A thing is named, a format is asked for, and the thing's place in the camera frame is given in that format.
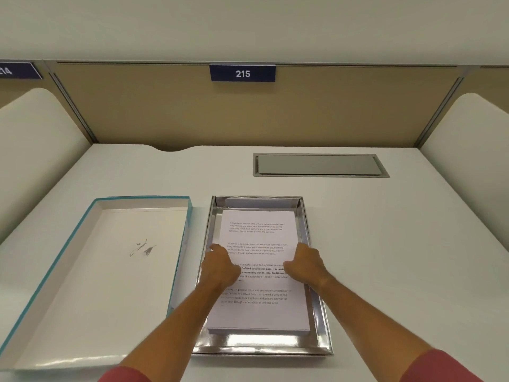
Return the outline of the person's right hand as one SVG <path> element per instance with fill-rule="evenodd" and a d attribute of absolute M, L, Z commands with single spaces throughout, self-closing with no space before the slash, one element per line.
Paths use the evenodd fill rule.
<path fill-rule="evenodd" d="M 283 269 L 292 279 L 308 285 L 317 294 L 332 279 L 324 262 L 316 250 L 316 257 L 294 257 L 283 263 Z"/>

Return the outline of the person's left hand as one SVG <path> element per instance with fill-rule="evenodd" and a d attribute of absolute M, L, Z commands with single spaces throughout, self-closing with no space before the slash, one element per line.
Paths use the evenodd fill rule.
<path fill-rule="evenodd" d="M 199 284 L 221 294 L 238 280 L 240 274 L 241 267 L 232 263 L 230 256 L 217 257 L 208 250 L 200 266 Z"/>

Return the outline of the stack of printed paper sheets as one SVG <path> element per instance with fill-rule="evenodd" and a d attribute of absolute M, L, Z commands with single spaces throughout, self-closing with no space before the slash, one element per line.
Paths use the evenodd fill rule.
<path fill-rule="evenodd" d="M 283 263 L 298 244 L 291 211 L 224 210 L 219 245 L 241 274 L 207 318 L 211 332 L 306 335 L 310 332 L 304 285 L 289 277 Z"/>

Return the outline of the person's left forearm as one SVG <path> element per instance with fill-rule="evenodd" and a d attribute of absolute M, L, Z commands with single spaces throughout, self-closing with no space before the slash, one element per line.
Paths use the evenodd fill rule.
<path fill-rule="evenodd" d="M 198 335 L 220 295 L 198 284 L 119 366 L 139 370 L 152 382 L 180 382 Z"/>

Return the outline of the person's right forearm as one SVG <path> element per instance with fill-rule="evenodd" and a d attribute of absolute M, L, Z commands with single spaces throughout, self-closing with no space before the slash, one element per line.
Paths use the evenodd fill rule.
<path fill-rule="evenodd" d="M 326 303 L 377 382 L 400 382 L 432 347 L 325 273 L 306 283 Z"/>

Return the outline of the silver lined box tray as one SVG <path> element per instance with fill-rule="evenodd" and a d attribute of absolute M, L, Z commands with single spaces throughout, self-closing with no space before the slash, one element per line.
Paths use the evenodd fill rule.
<path fill-rule="evenodd" d="M 203 253 L 219 243 L 224 210 L 291 211 L 296 217 L 298 240 L 311 246 L 309 225 L 302 197 L 213 196 L 207 220 Z M 193 355 L 238 357 L 318 357 L 333 355 L 325 304 L 309 286 L 304 285 L 310 332 L 306 335 L 242 334 L 211 332 L 207 320 L 193 349 Z"/>

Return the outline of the teal box lid white inside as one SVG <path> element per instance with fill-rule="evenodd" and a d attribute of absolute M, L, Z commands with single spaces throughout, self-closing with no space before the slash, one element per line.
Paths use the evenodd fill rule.
<path fill-rule="evenodd" d="M 97 198 L 0 345 L 0 371 L 114 366 L 176 307 L 193 205 Z"/>

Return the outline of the beige partition panel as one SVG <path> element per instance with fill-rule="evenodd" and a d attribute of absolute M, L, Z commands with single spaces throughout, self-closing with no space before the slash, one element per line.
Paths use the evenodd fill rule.
<path fill-rule="evenodd" d="M 274 83 L 211 80 L 205 64 L 51 64 L 95 138 L 194 146 L 412 147 L 457 67 L 277 66 Z"/>

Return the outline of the red left sleeve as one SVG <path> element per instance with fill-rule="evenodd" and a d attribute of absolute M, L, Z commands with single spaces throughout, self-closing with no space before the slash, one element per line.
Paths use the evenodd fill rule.
<path fill-rule="evenodd" d="M 127 366 L 116 366 L 106 371 L 97 382 L 152 382 L 141 371 Z"/>

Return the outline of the red sleeve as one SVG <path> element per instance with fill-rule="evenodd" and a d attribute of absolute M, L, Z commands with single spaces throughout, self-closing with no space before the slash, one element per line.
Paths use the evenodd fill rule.
<path fill-rule="evenodd" d="M 152 382 L 141 371 L 127 366 L 116 366 L 106 371 L 97 382 Z"/>
<path fill-rule="evenodd" d="M 400 382 L 484 382 L 442 350 L 431 349 L 414 360 Z"/>

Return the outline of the dark blue number sign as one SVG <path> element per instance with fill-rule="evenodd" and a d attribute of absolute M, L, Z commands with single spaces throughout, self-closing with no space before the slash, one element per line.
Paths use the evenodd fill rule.
<path fill-rule="evenodd" d="M 43 76 L 32 62 L 0 61 L 0 80 L 42 80 Z"/>
<path fill-rule="evenodd" d="M 277 67 L 274 64 L 210 64 L 212 82 L 274 83 Z"/>

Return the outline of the red right sleeve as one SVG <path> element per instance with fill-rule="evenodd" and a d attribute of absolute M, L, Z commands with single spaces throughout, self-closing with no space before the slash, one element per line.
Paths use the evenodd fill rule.
<path fill-rule="evenodd" d="M 484 382 L 442 350 L 431 349 L 414 360 L 400 382 Z"/>

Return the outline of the white rounded side divider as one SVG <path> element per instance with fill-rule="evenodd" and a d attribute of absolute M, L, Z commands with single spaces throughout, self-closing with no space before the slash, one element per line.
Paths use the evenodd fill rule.
<path fill-rule="evenodd" d="M 509 113 L 464 94 L 420 150 L 509 251 Z"/>
<path fill-rule="evenodd" d="M 47 89 L 0 108 L 0 244 L 90 147 Z"/>

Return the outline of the grey metal partition post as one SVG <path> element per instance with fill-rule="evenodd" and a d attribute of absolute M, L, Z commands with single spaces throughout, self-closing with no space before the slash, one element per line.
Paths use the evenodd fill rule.
<path fill-rule="evenodd" d="M 449 89 L 449 91 L 447 92 L 445 97 L 443 98 L 442 102 L 439 104 L 438 108 L 435 110 L 435 112 L 431 116 L 430 120 L 423 128 L 422 132 L 418 135 L 418 137 L 413 145 L 414 148 L 420 148 L 422 146 L 425 139 L 427 139 L 428 133 L 430 132 L 431 128 L 437 121 L 439 115 L 445 109 L 446 105 L 451 100 L 451 98 L 453 97 L 455 92 L 458 90 L 459 86 L 462 84 L 464 79 L 465 79 L 465 76 L 460 76 L 455 80 L 455 82 L 453 83 L 453 85 L 451 86 L 451 88 Z"/>
<path fill-rule="evenodd" d="M 86 123 L 86 121 L 85 121 L 84 117 L 82 116 L 82 114 L 80 113 L 79 109 L 77 108 L 77 106 L 73 102 L 71 96 L 67 92 L 67 89 L 64 87 L 63 83 L 60 81 L 60 78 L 56 75 L 56 73 L 54 71 L 52 71 L 50 69 L 48 69 L 48 73 L 49 73 L 49 76 L 54 81 L 54 83 L 56 84 L 56 86 L 58 87 L 60 93 L 62 94 L 62 96 L 66 100 L 66 102 L 69 105 L 71 111 L 73 112 L 73 114 L 78 119 L 78 122 L 80 123 L 81 127 L 84 129 L 84 131 L 85 131 L 86 135 L 88 136 L 88 138 L 92 141 L 93 144 L 100 143 L 98 138 L 96 137 L 96 135 L 93 133 L 92 129 L 90 128 L 90 126 Z"/>

